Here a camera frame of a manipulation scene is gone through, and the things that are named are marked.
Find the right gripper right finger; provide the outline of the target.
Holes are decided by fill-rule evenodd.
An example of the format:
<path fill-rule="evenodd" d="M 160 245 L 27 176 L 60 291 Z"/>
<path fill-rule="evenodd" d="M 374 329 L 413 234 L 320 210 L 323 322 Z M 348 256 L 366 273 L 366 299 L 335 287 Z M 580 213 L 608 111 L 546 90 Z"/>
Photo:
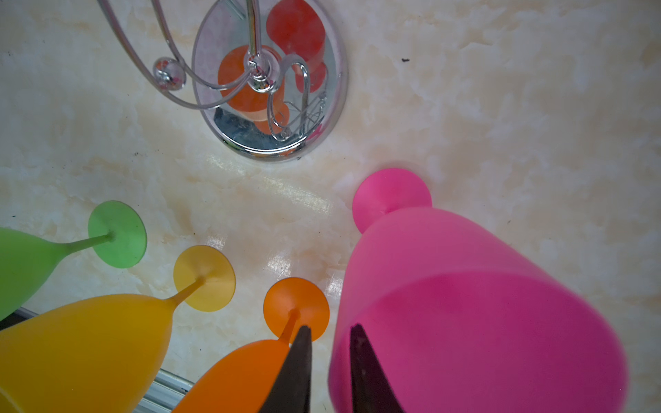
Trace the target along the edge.
<path fill-rule="evenodd" d="M 404 410 L 394 395 L 363 326 L 351 327 L 349 339 L 352 408 L 354 412 Z"/>

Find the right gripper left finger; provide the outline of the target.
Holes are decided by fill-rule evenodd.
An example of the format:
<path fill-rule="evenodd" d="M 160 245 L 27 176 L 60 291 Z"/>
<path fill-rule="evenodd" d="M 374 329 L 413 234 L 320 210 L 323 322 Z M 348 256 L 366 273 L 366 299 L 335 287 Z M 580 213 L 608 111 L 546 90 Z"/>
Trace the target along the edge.
<path fill-rule="evenodd" d="M 303 325 L 259 412 L 308 413 L 311 403 L 312 366 L 312 331 Z"/>

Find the orange wine glass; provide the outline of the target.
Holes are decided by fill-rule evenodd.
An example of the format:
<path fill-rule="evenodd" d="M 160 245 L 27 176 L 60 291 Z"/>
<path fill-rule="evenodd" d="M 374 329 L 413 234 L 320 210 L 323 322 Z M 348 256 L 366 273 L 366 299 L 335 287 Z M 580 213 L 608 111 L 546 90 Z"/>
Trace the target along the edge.
<path fill-rule="evenodd" d="M 297 277 L 279 280 L 268 290 L 263 316 L 276 335 L 246 344 L 213 365 L 191 388 L 175 412 L 257 412 L 302 326 L 316 341 L 326 331 L 330 306 L 314 283 Z"/>

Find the pink wine glass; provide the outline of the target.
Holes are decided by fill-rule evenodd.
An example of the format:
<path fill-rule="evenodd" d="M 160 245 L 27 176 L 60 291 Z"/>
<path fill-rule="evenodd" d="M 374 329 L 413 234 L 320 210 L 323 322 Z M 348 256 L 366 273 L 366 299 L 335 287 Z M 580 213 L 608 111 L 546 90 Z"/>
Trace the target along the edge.
<path fill-rule="evenodd" d="M 353 409 L 350 331 L 363 327 L 407 412 L 619 412 L 621 342 L 605 318 L 487 229 L 434 208 L 400 168 L 353 199 L 361 238 L 344 276 L 328 376 Z"/>

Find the yellow wine glass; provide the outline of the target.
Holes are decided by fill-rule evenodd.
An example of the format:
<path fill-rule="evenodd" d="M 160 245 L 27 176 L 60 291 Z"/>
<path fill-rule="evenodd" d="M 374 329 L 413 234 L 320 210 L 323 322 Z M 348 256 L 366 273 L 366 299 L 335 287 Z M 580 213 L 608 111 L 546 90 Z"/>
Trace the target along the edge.
<path fill-rule="evenodd" d="M 81 300 L 1 332 L 3 412 L 131 412 L 155 380 L 184 302 L 212 313 L 236 291 L 227 257 L 186 249 L 167 299 L 111 294 Z"/>

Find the green wine glass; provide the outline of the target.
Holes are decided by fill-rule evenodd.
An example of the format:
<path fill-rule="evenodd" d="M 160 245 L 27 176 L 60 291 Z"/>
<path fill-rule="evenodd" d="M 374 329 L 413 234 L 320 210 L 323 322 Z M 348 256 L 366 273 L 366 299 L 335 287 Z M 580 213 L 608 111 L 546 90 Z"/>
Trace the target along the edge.
<path fill-rule="evenodd" d="M 1 230 L 1 318 L 30 299 L 67 256 L 93 249 L 104 263 L 123 269 L 137 265 L 146 254 L 146 227 L 124 202 L 96 206 L 87 231 L 87 239 L 55 243 L 26 232 Z"/>

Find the chrome wine glass rack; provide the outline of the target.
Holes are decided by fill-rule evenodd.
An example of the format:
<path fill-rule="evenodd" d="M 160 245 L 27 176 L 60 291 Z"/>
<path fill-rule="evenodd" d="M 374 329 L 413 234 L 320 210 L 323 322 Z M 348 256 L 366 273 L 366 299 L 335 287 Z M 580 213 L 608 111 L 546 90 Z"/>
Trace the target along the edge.
<path fill-rule="evenodd" d="M 218 1 L 198 29 L 190 60 L 153 2 L 168 56 L 145 64 L 108 1 L 100 8 L 146 80 L 171 102 L 201 112 L 219 140 L 263 162 L 300 158 L 340 118 L 348 61 L 319 1 Z"/>

